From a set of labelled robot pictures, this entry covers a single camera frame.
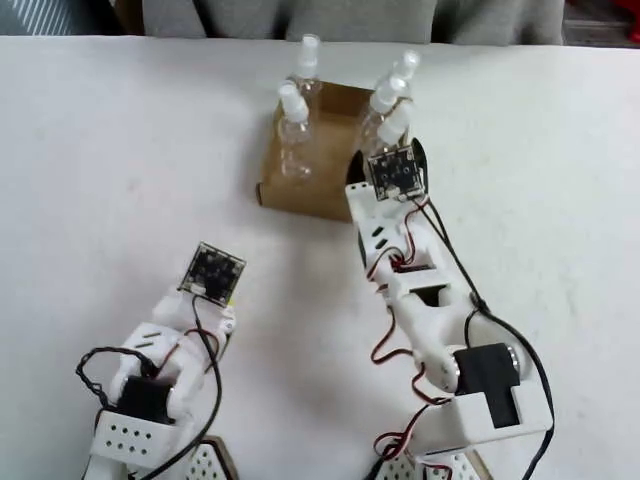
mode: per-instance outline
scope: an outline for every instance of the white table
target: white table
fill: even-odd
[[[295,48],[0,39],[0,478],[79,478],[98,403],[78,359],[147,319],[199,240],[248,261],[215,423],[243,479],[359,479],[372,439],[418,407],[410,361],[368,360],[388,317],[352,228],[253,197]],[[371,86],[402,49],[327,45],[322,75]],[[434,198],[552,382],[535,478],[635,478],[640,52],[419,50]],[[513,480],[538,442],[482,453]]]

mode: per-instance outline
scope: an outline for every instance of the bottle cap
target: bottle cap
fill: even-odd
[[[282,109],[287,120],[301,123],[309,118],[309,108],[293,82],[284,82],[278,89]]]
[[[318,49],[320,38],[316,35],[306,34],[302,37],[300,53],[296,63],[295,74],[301,78],[313,78],[318,71]]]
[[[387,113],[398,101],[400,93],[407,83],[397,76],[392,76],[388,81],[382,82],[378,89],[371,95],[369,105],[378,113]]]
[[[386,145],[395,145],[409,128],[413,105],[404,100],[396,107],[382,125],[378,127],[378,138]]]
[[[402,54],[402,59],[395,64],[393,73],[408,82],[413,78],[418,66],[420,66],[420,54],[415,50],[406,50]]]

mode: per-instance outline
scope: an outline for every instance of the cardboard box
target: cardboard box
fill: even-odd
[[[264,207],[316,217],[350,222],[344,187],[364,179],[361,165],[352,163],[357,120],[373,92],[324,82],[320,92],[320,112],[315,124],[317,163],[311,179],[295,183],[280,172],[277,135],[282,108],[273,118],[272,136],[265,154],[261,181],[256,185],[258,203]]]

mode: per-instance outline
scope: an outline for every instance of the black wire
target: black wire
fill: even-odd
[[[474,309],[467,316],[464,322],[464,340],[465,340],[465,343],[467,344],[467,347],[471,347],[471,342],[469,340],[469,329],[471,325],[471,320],[477,313],[481,313],[487,319],[496,323],[497,325],[505,329],[507,332],[509,332],[511,335],[516,337],[516,339],[522,344],[524,349],[527,351],[527,353],[531,357],[531,360],[533,361],[536,367],[536,370],[538,371],[538,375],[540,376],[540,382],[542,383],[542,389],[544,390],[545,397],[547,398],[547,403],[549,405],[549,410],[551,411],[551,418],[553,420],[553,424],[551,425],[551,428],[547,430],[547,432],[545,433],[544,439],[542,440],[542,444],[540,445],[540,448],[534,455],[533,459],[531,460],[531,463],[529,464],[529,468],[527,468],[527,471],[522,477],[523,480],[529,480],[533,475],[533,472],[536,466],[538,465],[538,462],[547,451],[547,448],[549,447],[549,444],[551,443],[551,439],[553,438],[553,434],[555,432],[555,411],[553,408],[553,398],[551,395],[551,386],[549,385],[549,378],[547,377],[547,373],[544,369],[544,366],[542,365],[542,361],[540,360],[538,353],[535,351],[535,349],[533,348],[533,345],[529,343],[526,337],[523,334],[521,334],[511,324],[507,323],[506,321],[502,320],[501,318],[491,313],[491,310],[489,310],[487,303],[483,300],[482,296],[480,296],[480,292],[478,291],[475,284],[473,283],[473,280],[471,280],[471,277],[469,276],[469,273],[467,272],[466,268],[458,258],[458,255],[456,254],[456,251],[453,248],[453,245],[451,244],[451,240],[449,239],[449,235],[447,234],[447,229],[444,226],[442,217],[440,216],[440,213],[436,209],[431,199],[429,199],[429,202],[427,203],[427,205],[429,205],[429,207],[433,211],[440,229],[436,227],[435,223],[433,222],[431,217],[427,214],[424,207],[421,207],[420,205],[418,205],[420,207],[420,212],[424,215],[424,217],[427,219],[427,221],[431,224],[433,229],[436,231],[436,233],[440,237],[440,240],[442,240],[442,243],[444,243],[444,245],[447,247],[447,250],[449,250],[449,253],[453,257],[454,261],[456,262],[456,265],[458,266],[460,273],[465,278],[466,282],[469,284],[469,288],[471,288],[471,291],[472,291],[471,300],[474,304]]]
[[[467,348],[471,348],[471,340],[469,340],[469,325],[471,325],[471,319],[479,311],[480,310],[478,310],[477,308],[474,308],[473,310],[471,310],[471,313],[467,316],[466,320],[464,321],[464,343],[467,346]]]
[[[80,380],[87,386],[91,393],[96,395],[102,404],[103,409],[112,408],[109,405],[109,398],[102,389],[102,384],[98,382],[92,382],[89,377],[84,373],[85,365],[91,360],[91,358],[97,353],[120,353],[122,355],[132,355],[140,360],[140,374],[143,377],[155,377],[158,374],[158,367],[149,359],[149,357],[140,353],[137,350],[131,350],[129,348],[122,347],[96,347],[89,353],[86,353],[80,359],[78,366],[76,367],[76,374],[80,377]]]
[[[193,315],[195,317],[196,327],[198,327],[198,334],[200,335],[200,339],[207,349],[207,353],[209,354],[209,358],[211,360],[211,365],[213,366],[213,373],[216,377],[216,388],[218,392],[216,394],[216,401],[213,406],[213,410],[211,411],[211,415],[209,415],[209,419],[202,427],[202,430],[198,432],[198,434],[191,440],[182,450],[176,453],[169,460],[164,462],[162,465],[157,467],[155,470],[152,470],[144,477],[140,478],[140,480],[151,480],[152,478],[156,478],[158,475],[166,471],[168,468],[172,467],[174,464],[179,462],[184,456],[186,456],[192,449],[196,448],[200,445],[202,439],[206,436],[209,427],[216,418],[218,414],[218,410],[220,409],[220,403],[222,402],[222,379],[220,377],[220,369],[218,368],[218,360],[216,359],[215,353],[213,353],[213,349],[211,348],[211,344],[207,340],[207,337],[204,334],[204,330],[202,328],[202,323],[200,322],[200,317],[198,316],[198,310],[196,309],[196,299],[204,298],[199,295],[194,295],[191,301],[191,308],[193,308]]]

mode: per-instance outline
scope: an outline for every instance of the clear plastic bottle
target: clear plastic bottle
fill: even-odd
[[[371,95],[368,107],[360,114],[360,126],[353,144],[354,153],[358,150],[362,151],[365,160],[371,155],[377,143],[378,128],[395,106],[405,86],[406,83],[403,80],[392,76]]]
[[[313,132],[309,108],[295,84],[283,83],[278,93],[284,115],[278,123],[280,169],[290,180],[305,181],[313,171]]]
[[[378,128],[376,144],[370,156],[380,155],[400,147],[398,142],[409,129],[412,113],[413,104],[411,102],[403,100],[398,104],[393,113]]]
[[[403,91],[400,92],[400,96],[405,98],[412,98],[411,80],[413,79],[413,75],[419,66],[420,54],[415,50],[405,50],[405,52],[402,54],[402,58],[394,62],[391,70],[389,70],[380,78],[380,80],[378,80],[378,82],[376,83],[376,88],[378,88],[384,82],[388,81],[391,77],[395,76],[406,82]]]
[[[322,90],[322,82],[318,79],[319,48],[319,37],[311,34],[304,35],[295,68],[287,78],[295,83],[314,117],[320,110],[320,90]]]

